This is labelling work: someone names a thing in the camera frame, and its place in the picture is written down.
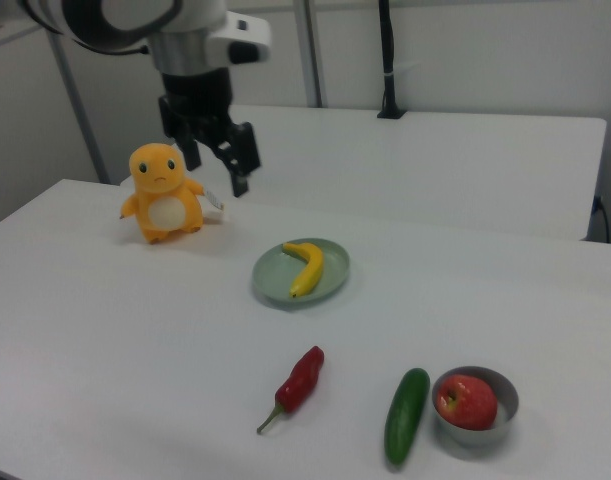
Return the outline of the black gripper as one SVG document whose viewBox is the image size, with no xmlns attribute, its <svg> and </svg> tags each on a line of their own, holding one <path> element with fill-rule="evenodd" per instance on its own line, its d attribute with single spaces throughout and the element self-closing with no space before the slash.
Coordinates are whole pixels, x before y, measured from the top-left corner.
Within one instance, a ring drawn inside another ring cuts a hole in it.
<svg viewBox="0 0 611 480">
<path fill-rule="evenodd" d="M 165 94 L 158 99 L 164 134 L 183 154 L 186 168 L 201 166 L 194 135 L 206 136 L 206 145 L 226 167 L 232 193 L 240 198 L 249 190 L 249 176 L 261 166 L 253 126 L 235 124 L 229 116 L 232 86 L 229 69 L 180 76 L 163 74 Z"/>
</svg>

